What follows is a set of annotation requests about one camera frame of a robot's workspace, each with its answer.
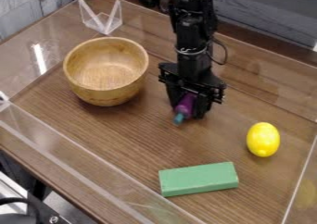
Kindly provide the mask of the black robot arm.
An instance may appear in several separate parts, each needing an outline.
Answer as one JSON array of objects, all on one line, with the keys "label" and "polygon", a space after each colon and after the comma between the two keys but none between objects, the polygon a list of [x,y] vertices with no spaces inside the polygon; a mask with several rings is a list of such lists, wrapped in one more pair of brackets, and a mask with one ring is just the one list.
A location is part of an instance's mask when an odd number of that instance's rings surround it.
[{"label": "black robot arm", "polygon": [[200,119],[224,98],[224,82],[213,75],[209,48],[215,43],[216,16],[212,0],[169,0],[169,20],[175,33],[175,63],[159,63],[157,80],[165,86],[175,112],[173,122]]}]

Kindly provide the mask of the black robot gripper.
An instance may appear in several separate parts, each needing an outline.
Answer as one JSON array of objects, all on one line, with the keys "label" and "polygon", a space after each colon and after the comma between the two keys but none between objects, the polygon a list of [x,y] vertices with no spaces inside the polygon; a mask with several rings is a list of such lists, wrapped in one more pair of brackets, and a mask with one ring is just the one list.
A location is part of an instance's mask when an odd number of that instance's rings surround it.
[{"label": "black robot gripper", "polygon": [[207,69],[197,77],[177,73],[176,63],[159,63],[157,80],[165,85],[171,107],[175,108],[185,93],[196,94],[192,117],[200,119],[209,110],[209,103],[220,104],[224,98],[224,82]]}]

